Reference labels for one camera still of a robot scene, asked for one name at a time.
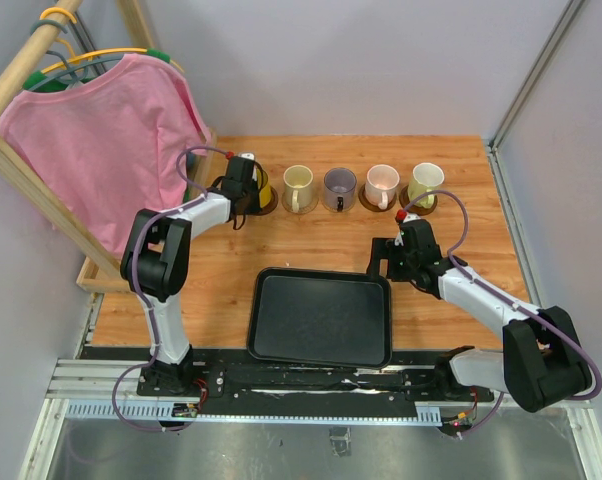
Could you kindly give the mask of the yellow mug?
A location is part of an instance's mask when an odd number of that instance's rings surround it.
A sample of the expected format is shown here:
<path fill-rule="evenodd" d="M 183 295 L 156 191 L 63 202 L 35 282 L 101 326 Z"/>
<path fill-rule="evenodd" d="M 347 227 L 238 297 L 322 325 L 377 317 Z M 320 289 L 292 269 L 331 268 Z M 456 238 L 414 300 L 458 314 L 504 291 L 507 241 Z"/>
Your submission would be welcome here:
<path fill-rule="evenodd" d="M 268 174 L 260 167 L 255 168 L 256 183 L 258 190 L 259 207 L 266 209 L 273 200 L 272 188 L 269 182 Z"/>

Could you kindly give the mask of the brown coaster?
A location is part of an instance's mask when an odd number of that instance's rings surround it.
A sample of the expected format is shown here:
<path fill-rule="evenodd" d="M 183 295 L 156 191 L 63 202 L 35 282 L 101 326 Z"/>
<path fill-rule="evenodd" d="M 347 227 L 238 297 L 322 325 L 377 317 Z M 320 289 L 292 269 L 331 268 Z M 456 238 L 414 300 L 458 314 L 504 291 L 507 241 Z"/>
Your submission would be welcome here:
<path fill-rule="evenodd" d="M 403 187 L 402 190 L 400 191 L 399 201 L 403 208 L 405 208 L 410 203 L 410 197 L 408 194 L 408 186 Z M 425 208 L 425 207 L 422 207 L 419 205 L 413 205 L 408 209 L 408 211 L 410 213 L 417 214 L 419 216 L 426 216 L 426 215 L 431 214 L 436 209 L 437 205 L 438 205 L 438 197 L 434 196 L 434 203 L 430 207 Z"/>
<path fill-rule="evenodd" d="M 272 193 L 273 193 L 272 202 L 266 209 L 261 210 L 259 207 L 258 192 L 253 192 L 250 195 L 250 201 L 249 201 L 248 207 L 245 210 L 245 214 L 252 215 L 252 216 L 264 216 L 264 215 L 268 215 L 268 214 L 272 213 L 278 204 L 278 195 L 277 195 L 276 190 L 273 188 L 272 188 Z"/>
<path fill-rule="evenodd" d="M 381 212 L 389 211 L 395 205 L 397 198 L 398 198 L 398 195 L 394 194 L 392 199 L 388 202 L 386 208 L 381 209 L 376 204 L 371 203 L 367 199 L 367 196 L 365 194 L 365 186 L 361 186 L 358 191 L 359 202 L 363 205 L 364 208 L 366 208 L 367 210 L 374 212 L 374 213 L 381 213 Z"/>

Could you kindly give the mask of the cream mug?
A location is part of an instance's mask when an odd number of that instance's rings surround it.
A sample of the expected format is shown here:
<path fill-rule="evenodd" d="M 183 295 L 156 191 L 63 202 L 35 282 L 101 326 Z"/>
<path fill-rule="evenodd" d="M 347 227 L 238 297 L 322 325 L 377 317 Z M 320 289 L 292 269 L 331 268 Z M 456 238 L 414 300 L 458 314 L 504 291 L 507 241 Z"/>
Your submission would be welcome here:
<path fill-rule="evenodd" d="M 283 200 L 290 200 L 294 192 L 308 198 L 316 195 L 314 175 L 310 168 L 304 165 L 293 165 L 287 168 L 283 175 Z"/>

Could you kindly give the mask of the pink mug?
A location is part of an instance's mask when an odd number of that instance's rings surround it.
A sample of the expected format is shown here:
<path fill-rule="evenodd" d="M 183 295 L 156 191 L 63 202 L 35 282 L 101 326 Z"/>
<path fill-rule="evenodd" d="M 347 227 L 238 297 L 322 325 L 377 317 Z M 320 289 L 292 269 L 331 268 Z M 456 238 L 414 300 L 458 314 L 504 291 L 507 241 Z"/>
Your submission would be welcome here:
<path fill-rule="evenodd" d="M 400 175 L 394 167 L 375 165 L 366 175 L 365 197 L 371 205 L 384 211 L 395 199 L 399 183 Z"/>

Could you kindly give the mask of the woven coaster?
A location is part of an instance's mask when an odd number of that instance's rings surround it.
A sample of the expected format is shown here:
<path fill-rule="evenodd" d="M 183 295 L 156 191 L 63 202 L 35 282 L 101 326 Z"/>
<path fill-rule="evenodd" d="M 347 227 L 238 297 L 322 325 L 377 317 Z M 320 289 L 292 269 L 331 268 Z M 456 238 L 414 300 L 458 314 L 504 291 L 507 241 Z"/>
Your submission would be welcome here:
<path fill-rule="evenodd" d="M 355 201 L 349 201 L 345 197 L 337 196 L 332 199 L 323 199 L 322 205 L 332 213 L 345 214 L 351 211 L 356 204 Z"/>
<path fill-rule="evenodd" d="M 313 195 L 308 198 L 302 197 L 298 192 L 294 192 L 290 200 L 283 200 L 284 209 L 295 215 L 305 215 L 313 211 L 318 204 L 318 197 Z"/>

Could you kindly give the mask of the purple mug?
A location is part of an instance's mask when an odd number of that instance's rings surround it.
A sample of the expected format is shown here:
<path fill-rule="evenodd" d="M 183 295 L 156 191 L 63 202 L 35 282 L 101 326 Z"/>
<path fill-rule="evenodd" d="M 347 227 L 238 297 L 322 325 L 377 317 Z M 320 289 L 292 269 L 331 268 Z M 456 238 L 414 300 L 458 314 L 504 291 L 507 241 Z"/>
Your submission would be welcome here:
<path fill-rule="evenodd" d="M 329 170 L 323 180 L 323 204 L 334 212 L 342 213 L 349 210 L 355 201 L 357 179 L 347 168 Z"/>

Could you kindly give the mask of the pale green mug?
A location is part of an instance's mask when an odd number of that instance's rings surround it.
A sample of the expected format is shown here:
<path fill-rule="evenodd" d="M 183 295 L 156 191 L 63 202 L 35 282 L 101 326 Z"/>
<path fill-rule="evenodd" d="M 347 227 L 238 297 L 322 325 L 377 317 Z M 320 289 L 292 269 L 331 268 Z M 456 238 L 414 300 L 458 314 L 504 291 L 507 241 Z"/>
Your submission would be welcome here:
<path fill-rule="evenodd" d="M 425 196 L 425 193 L 438 189 L 444 182 L 443 170 L 436 164 L 424 162 L 412 170 L 408 183 L 408 198 L 413 206 L 429 209 L 434 206 L 436 196 Z"/>

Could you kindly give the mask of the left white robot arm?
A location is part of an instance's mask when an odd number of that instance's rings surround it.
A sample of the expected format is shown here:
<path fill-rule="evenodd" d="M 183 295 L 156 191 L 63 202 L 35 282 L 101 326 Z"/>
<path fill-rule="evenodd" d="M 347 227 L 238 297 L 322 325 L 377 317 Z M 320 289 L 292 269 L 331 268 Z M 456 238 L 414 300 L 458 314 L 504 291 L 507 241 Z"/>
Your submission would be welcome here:
<path fill-rule="evenodd" d="M 121 260 L 121 277 L 140 301 L 150 333 L 150 359 L 140 367 L 137 393 L 192 395 L 193 348 L 182 321 L 180 291 L 185 285 L 191 241 L 230 222 L 239 230 L 249 215 L 268 205 L 266 173 L 252 153 L 227 155 L 224 175 L 195 199 L 164 211 L 140 210 Z"/>

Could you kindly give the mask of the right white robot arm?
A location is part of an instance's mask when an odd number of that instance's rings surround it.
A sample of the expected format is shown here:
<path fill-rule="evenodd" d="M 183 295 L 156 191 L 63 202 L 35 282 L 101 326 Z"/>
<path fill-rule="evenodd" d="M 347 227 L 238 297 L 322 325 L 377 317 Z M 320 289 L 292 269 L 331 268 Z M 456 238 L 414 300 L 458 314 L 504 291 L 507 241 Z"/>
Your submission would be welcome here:
<path fill-rule="evenodd" d="M 382 263 L 387 265 L 384 273 Z M 482 387 L 508 394 L 523 410 L 537 412 L 596 393 L 599 381 L 570 315 L 558 306 L 524 302 L 453 253 L 443 254 L 427 220 L 408 217 L 396 237 L 373 238 L 367 273 L 407 282 L 462 309 L 501 341 L 499 351 L 462 346 L 438 358 L 434 387 L 444 399 L 455 400 L 469 387 Z"/>

